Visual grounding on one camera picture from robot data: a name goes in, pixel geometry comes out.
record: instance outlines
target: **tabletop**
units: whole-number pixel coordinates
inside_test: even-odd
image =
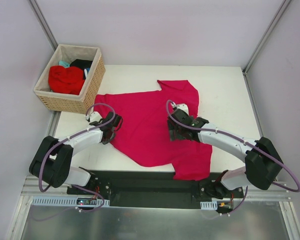
[[[98,94],[155,91],[161,89],[157,80],[188,80],[199,92],[199,117],[229,132],[260,138],[240,67],[106,65],[105,69]],[[87,125],[83,114],[62,112],[55,137],[69,136]],[[174,172],[172,164],[140,166],[111,144],[86,148],[72,158],[71,166],[106,171]],[[244,163],[236,157],[213,147],[210,172],[219,173],[242,166]]]

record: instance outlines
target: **red t-shirt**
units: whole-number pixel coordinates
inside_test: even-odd
[[[201,180],[209,176],[212,146],[190,140],[170,141],[166,102],[186,104],[189,115],[198,114],[199,94],[187,80],[157,81],[162,90],[97,95],[122,116],[123,124],[111,144],[144,167],[172,163],[177,180]],[[96,106],[106,117],[109,109]]]

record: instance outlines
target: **laundry basket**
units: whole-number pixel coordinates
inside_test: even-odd
[[[80,94],[52,92],[48,84],[50,67],[58,65],[61,60],[71,63],[76,59],[93,61]],[[100,48],[59,44],[36,83],[34,92],[49,110],[85,114],[95,102],[105,71]]]

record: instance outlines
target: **gray wall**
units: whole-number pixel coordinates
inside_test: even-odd
[[[300,180],[300,0],[292,1],[248,72],[248,81],[264,135]],[[293,185],[285,173],[279,179]],[[294,194],[293,203],[300,221],[300,193]]]
[[[26,0],[0,1],[0,240],[52,113],[33,93],[53,50]]]
[[[60,44],[106,64],[245,66],[282,0],[37,0]]]

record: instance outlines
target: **teal cloth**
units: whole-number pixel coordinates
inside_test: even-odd
[[[64,68],[69,68],[70,63],[67,63],[66,61],[59,61],[59,66],[62,66]]]

